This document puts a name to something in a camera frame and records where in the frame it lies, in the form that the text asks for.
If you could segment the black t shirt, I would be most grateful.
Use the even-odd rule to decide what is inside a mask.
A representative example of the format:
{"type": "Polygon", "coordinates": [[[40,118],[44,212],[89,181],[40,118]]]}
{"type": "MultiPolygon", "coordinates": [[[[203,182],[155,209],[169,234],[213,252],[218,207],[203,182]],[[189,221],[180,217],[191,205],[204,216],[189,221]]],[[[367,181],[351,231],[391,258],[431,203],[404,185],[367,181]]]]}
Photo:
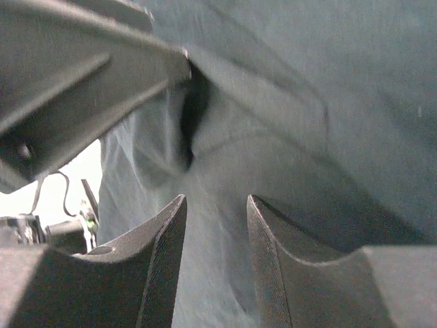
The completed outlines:
{"type": "Polygon", "coordinates": [[[174,327],[258,327],[250,194],[343,249],[436,242],[435,1],[146,1],[192,79],[100,140],[99,243],[186,196],[174,327]]]}

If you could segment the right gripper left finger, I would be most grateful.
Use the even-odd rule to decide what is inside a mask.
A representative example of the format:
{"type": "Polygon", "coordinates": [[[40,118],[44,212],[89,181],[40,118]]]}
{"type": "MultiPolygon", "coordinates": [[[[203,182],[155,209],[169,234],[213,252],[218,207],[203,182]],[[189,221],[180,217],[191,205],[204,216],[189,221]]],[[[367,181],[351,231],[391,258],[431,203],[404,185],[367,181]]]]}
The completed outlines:
{"type": "Polygon", "coordinates": [[[186,228],[177,196],[88,254],[1,248],[2,327],[170,327],[186,228]]]}

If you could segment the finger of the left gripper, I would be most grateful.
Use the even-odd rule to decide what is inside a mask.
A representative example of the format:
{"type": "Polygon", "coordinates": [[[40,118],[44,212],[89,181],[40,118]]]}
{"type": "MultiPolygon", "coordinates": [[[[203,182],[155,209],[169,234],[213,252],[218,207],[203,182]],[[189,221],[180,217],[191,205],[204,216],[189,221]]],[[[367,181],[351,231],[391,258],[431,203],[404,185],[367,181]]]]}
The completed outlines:
{"type": "Polygon", "coordinates": [[[136,3],[2,1],[1,191],[53,173],[190,76],[136,3]]]}

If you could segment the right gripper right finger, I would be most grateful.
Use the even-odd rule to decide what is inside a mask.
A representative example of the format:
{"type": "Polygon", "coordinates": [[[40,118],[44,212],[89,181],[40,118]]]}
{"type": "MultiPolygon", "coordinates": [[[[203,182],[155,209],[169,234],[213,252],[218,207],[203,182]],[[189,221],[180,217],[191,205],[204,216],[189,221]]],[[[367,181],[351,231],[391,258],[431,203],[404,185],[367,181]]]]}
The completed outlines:
{"type": "Polygon", "coordinates": [[[250,195],[247,226],[262,327],[435,327],[436,247],[341,252],[299,212],[250,195]]]}

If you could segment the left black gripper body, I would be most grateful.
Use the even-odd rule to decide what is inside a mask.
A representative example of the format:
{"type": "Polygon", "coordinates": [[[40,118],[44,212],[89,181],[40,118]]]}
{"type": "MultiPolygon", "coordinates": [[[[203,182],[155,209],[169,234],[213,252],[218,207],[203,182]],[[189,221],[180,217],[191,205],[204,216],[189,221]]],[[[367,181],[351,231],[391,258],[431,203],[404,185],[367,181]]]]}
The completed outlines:
{"type": "Polygon", "coordinates": [[[56,174],[63,176],[66,181],[62,208],[68,219],[51,225],[41,224],[40,217],[34,213],[44,184],[44,179],[39,179],[30,212],[1,217],[2,247],[48,244],[69,255],[87,254],[97,248],[100,227],[98,202],[87,179],[81,179],[85,199],[81,201],[79,212],[72,214],[66,206],[70,179],[59,170],[56,174]]]}

